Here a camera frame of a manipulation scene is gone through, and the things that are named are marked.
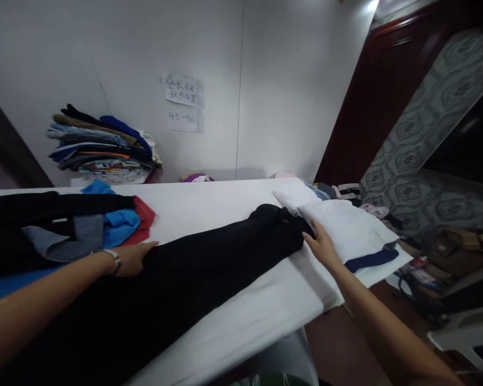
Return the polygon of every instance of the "hand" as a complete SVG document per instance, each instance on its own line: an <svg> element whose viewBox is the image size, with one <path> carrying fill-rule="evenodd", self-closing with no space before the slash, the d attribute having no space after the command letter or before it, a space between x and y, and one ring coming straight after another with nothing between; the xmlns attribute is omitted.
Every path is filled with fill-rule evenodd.
<svg viewBox="0 0 483 386"><path fill-rule="evenodd" d="M159 241L113 248L113 250L120 256L122 262L116 277L130 277L140 274L141 271L143 271L143 258L147 252L157 244L159 244ZM111 255L107 255L111 260L111 264L105 274L114 272L114 269L116 268L116 263L111 258Z"/></svg>
<svg viewBox="0 0 483 386"><path fill-rule="evenodd" d="M336 254L336 250L334 249L333 240L331 240L331 237L327 234L322 224L316 222L315 220L312 220L311 223L313 224L315 230L316 240L314 240L306 232L303 232L302 235L304 236L306 243L308 243L310 246L311 251L317 260L321 262L322 265L328 270L342 264L338 258L338 255Z"/></svg>

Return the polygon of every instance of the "bracelet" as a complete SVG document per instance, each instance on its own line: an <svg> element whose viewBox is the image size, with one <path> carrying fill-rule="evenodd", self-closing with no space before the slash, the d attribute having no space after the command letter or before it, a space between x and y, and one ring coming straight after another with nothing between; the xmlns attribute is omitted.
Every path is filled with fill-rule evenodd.
<svg viewBox="0 0 483 386"><path fill-rule="evenodd" d="M120 270L120 267L122 267L122 260L120 260L120 256L114 250L110 250L110 249L98 249L90 253L90 255L93 255L94 253L97 253L97 252L109 253L111 256L113 256L113 259L116 263L116 267L114 268L114 271L111 273L108 273L107 275L102 276L102 279L100 281L115 277L118 271Z"/></svg>

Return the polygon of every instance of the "paper sign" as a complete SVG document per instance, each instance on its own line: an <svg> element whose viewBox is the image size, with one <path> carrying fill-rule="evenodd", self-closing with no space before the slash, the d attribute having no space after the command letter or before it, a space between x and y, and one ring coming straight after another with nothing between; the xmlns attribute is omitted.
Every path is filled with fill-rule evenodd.
<svg viewBox="0 0 483 386"><path fill-rule="evenodd" d="M201 80L186 75L166 73L163 83L168 100L194 107L204 107L204 84Z"/></svg>
<svg viewBox="0 0 483 386"><path fill-rule="evenodd" d="M171 103L168 126L172 130L203 133L202 109Z"/></svg>

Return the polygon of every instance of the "dark red door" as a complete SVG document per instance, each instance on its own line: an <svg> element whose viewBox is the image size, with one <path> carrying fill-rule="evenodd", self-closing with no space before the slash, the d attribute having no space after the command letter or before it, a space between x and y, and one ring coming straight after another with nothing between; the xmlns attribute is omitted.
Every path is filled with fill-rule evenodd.
<svg viewBox="0 0 483 386"><path fill-rule="evenodd" d="M440 1L369 33L315 182L360 181L448 38L483 23L470 3Z"/></svg>

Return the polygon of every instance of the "patterned wallpaper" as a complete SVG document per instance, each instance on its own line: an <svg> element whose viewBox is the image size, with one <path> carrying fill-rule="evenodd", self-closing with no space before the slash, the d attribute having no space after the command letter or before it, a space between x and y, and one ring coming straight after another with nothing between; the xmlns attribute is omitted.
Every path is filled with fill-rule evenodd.
<svg viewBox="0 0 483 386"><path fill-rule="evenodd" d="M360 182L363 201L388 206L402 234L483 228L483 192L417 172L482 92L483 29L470 29L447 42Z"/></svg>

